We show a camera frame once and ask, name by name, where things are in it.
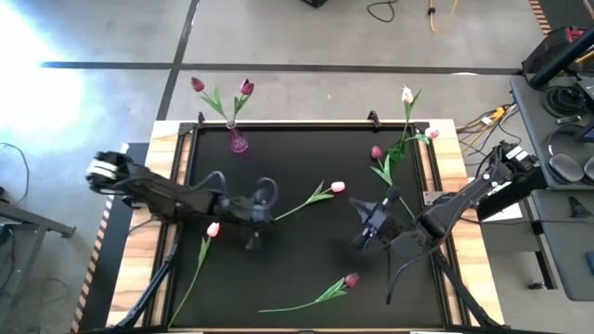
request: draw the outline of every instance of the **black floor line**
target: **black floor line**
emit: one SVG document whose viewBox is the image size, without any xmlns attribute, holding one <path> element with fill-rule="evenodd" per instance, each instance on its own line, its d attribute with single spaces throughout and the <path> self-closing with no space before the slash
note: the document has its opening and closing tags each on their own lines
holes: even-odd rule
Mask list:
<svg viewBox="0 0 594 334">
<path fill-rule="evenodd" d="M 169 72 L 167 83 L 165 84 L 165 90 L 163 91 L 163 97 L 161 98 L 161 104 L 159 105 L 159 111 L 157 112 L 157 121 L 164 121 L 167 119 L 167 112 L 169 112 L 169 106 L 171 105 L 171 99 L 174 95 L 175 83 L 179 76 L 179 67 L 184 61 L 184 55 L 186 54 L 187 40 L 189 34 L 192 32 L 192 25 L 194 23 L 194 16 L 196 15 L 196 9 L 198 8 L 200 0 L 192 0 L 187 10 L 186 21 L 184 22 L 184 28 L 182 29 L 182 35 L 179 37 L 179 43 L 177 44 L 177 50 L 175 51 L 173 68 Z"/>
<path fill-rule="evenodd" d="M 185 64 L 134 63 L 134 62 L 85 62 L 46 61 L 40 64 L 51 69 L 85 70 L 177 70 L 179 71 L 285 71 L 285 72 L 345 72 L 345 73 L 403 73 L 403 74 L 454 74 L 515 75 L 520 68 L 465 68 L 423 66 L 368 66 L 368 65 L 313 65 L 313 64 Z"/>
<path fill-rule="evenodd" d="M 172 63 L 161 62 L 101 62 L 101 61 L 44 61 L 39 64 L 47 69 L 81 70 L 169 70 Z"/>
<path fill-rule="evenodd" d="M 423 66 L 368 66 L 368 65 L 310 65 L 310 64 L 182 64 L 183 71 L 287 71 L 287 72 L 344 72 L 344 73 L 404 73 L 516 75 L 520 68 L 464 68 Z"/>
</svg>

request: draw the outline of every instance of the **concrete floor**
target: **concrete floor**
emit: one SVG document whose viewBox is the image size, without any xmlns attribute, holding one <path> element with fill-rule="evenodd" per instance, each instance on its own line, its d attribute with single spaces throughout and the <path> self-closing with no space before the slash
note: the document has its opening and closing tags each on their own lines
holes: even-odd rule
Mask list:
<svg viewBox="0 0 594 334">
<path fill-rule="evenodd" d="M 519 68 L 542 32 L 525 0 L 461 1 L 443 32 L 430 33 L 426 4 L 401 0 L 393 23 L 374 20 L 372 1 L 329 0 L 314 10 L 297 0 L 201 0 L 183 60 L 211 64 L 386 65 Z M 87 189 L 84 173 L 98 150 L 147 142 L 169 71 L 40 69 L 37 61 L 172 62 L 190 0 L 51 0 L 0 2 L 0 141 L 21 147 L 31 167 L 22 208 L 67 225 L 72 239 L 48 235 L 8 327 L 62 333 L 72 314 L 105 198 Z M 451 1 L 438 4 L 447 22 Z M 379 14 L 389 14 L 378 7 Z M 416 118 L 451 118 L 457 124 L 511 102 L 507 76 L 327 72 L 181 71 L 167 119 L 195 119 L 204 111 L 191 90 L 199 76 L 222 98 L 249 77 L 256 83 L 243 119 L 402 118 L 403 84 L 423 89 Z M 520 116 L 505 124 L 529 146 Z M 501 139 L 496 131 L 487 148 Z M 467 157 L 468 164 L 480 160 Z M 18 198 L 23 171 L 18 156 L 0 150 L 0 185 Z M 474 173 L 475 166 L 468 172 Z M 561 290 L 529 291 L 538 280 L 534 257 L 489 254 L 507 323 L 515 328 L 584 333 L 594 325 L 593 303 L 569 302 Z M 49 278 L 64 281 L 70 296 Z"/>
</svg>

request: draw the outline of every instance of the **tulip leaf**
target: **tulip leaf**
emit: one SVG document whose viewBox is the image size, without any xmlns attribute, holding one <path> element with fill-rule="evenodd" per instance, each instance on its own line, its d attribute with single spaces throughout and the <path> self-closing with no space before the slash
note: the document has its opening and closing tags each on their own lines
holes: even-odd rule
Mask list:
<svg viewBox="0 0 594 334">
<path fill-rule="evenodd" d="M 313 203 L 313 202 L 323 200 L 323 199 L 331 199 L 333 197 L 334 197 L 334 195 L 331 195 L 331 194 L 315 194 L 307 201 L 307 203 Z"/>
<path fill-rule="evenodd" d="M 235 107 L 235 114 L 237 115 L 239 112 L 239 99 L 237 96 L 233 97 L 233 105 Z"/>
<path fill-rule="evenodd" d="M 209 104 L 209 106 L 211 106 L 211 107 L 214 109 L 214 111 L 218 112 L 218 113 L 219 113 L 219 115 L 221 115 L 221 116 L 223 116 L 223 117 L 225 117 L 225 118 L 226 118 L 226 116 L 225 116 L 225 114 L 224 114 L 223 110 L 222 110 L 221 108 L 219 108 L 219 106 L 217 106 L 217 105 L 216 105 L 216 103 L 214 103 L 214 101 L 212 101 L 212 100 L 211 100 L 211 99 L 210 99 L 208 96 L 201 96 L 201 98 L 202 98 L 202 99 L 203 99 L 203 100 L 204 100 L 206 103 L 208 103 L 208 104 Z"/>
<path fill-rule="evenodd" d="M 392 179 L 392 175 L 390 174 L 390 153 L 386 156 L 386 161 L 383 163 L 383 173 L 389 178 Z"/>
<path fill-rule="evenodd" d="M 381 177 L 381 179 L 383 179 L 383 181 L 385 181 L 388 185 L 392 185 L 392 179 L 390 179 L 389 177 L 387 177 L 387 175 L 385 173 L 383 173 L 382 171 L 380 171 L 379 169 L 375 168 L 375 167 L 369 167 L 371 168 L 371 170 L 373 172 L 375 172 L 377 175 L 379 175 Z"/>
<path fill-rule="evenodd" d="M 328 299 L 332 299 L 332 298 L 336 298 L 336 297 L 341 297 L 341 296 L 344 296 L 345 294 L 346 294 L 346 291 L 337 290 L 337 291 L 334 291 L 334 293 L 332 293 L 332 295 L 331 295 L 331 296 L 329 296 L 329 297 L 327 298 L 327 300 L 328 300 Z"/>
<path fill-rule="evenodd" d="M 322 181 L 322 183 L 320 183 L 319 186 L 317 186 L 316 191 L 314 191 L 314 195 L 312 195 L 312 197 L 319 194 L 319 192 L 322 190 L 323 186 L 324 186 L 324 181 Z"/>
<path fill-rule="evenodd" d="M 420 89 L 417 94 L 415 94 L 415 99 L 412 100 L 412 103 L 410 104 L 410 110 L 412 111 L 412 108 L 415 106 L 415 103 L 417 102 L 417 99 L 419 98 L 420 95 L 420 91 L 422 91 L 422 89 Z"/>
<path fill-rule="evenodd" d="M 415 135 L 414 138 L 429 145 L 429 139 L 427 138 L 426 135 L 418 134 L 418 135 Z"/>
<path fill-rule="evenodd" d="M 223 104 L 221 103 L 221 97 L 219 96 L 219 87 L 218 86 L 214 87 L 214 103 L 216 103 L 216 105 L 221 108 L 223 107 Z"/>
<path fill-rule="evenodd" d="M 250 99 L 250 96 L 242 96 L 241 97 L 241 100 L 239 101 L 239 110 L 241 110 L 243 108 L 243 106 L 245 106 L 245 103 L 248 102 L 249 99 Z"/>
<path fill-rule="evenodd" d="M 202 268 L 202 264 L 204 263 L 204 259 L 206 258 L 206 253 L 208 249 L 211 247 L 211 239 L 208 238 L 204 241 L 202 238 L 202 243 L 200 244 L 200 254 L 198 255 L 198 268 L 196 269 L 197 272 Z"/>
<path fill-rule="evenodd" d="M 334 283 L 333 286 L 329 287 L 326 292 L 324 292 L 321 296 L 319 296 L 319 298 L 316 299 L 316 302 L 323 302 L 325 301 L 329 296 L 331 296 L 333 293 L 335 293 L 336 291 L 338 291 L 339 289 L 342 288 L 342 284 L 344 284 L 344 277 L 341 278 L 338 282 Z"/>
</svg>

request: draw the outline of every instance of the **white label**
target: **white label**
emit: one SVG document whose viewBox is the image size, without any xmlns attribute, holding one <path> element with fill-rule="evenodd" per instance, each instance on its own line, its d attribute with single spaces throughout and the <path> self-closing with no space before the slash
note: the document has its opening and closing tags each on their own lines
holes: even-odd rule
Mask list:
<svg viewBox="0 0 594 334">
<path fill-rule="evenodd" d="M 522 159 L 526 158 L 527 156 L 528 156 L 528 152 L 522 151 L 522 153 L 520 153 L 516 156 L 516 159 L 518 161 L 522 161 Z"/>
<path fill-rule="evenodd" d="M 508 160 L 510 160 L 511 158 L 515 157 L 522 151 L 523 151 L 523 149 L 520 148 L 519 146 L 517 146 L 513 150 L 511 150 L 510 153 L 506 154 L 505 156 L 506 156 L 506 158 L 508 158 Z"/>
</svg>

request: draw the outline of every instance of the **pink vase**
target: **pink vase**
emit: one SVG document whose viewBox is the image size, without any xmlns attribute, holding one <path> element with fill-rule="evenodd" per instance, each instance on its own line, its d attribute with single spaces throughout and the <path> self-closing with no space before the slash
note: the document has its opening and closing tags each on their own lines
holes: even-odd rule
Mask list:
<svg viewBox="0 0 594 334">
<path fill-rule="evenodd" d="M 235 121 L 229 121 L 226 124 L 226 128 L 229 129 L 229 148 L 233 152 L 242 153 L 248 149 L 248 138 L 243 136 Z"/>
</svg>

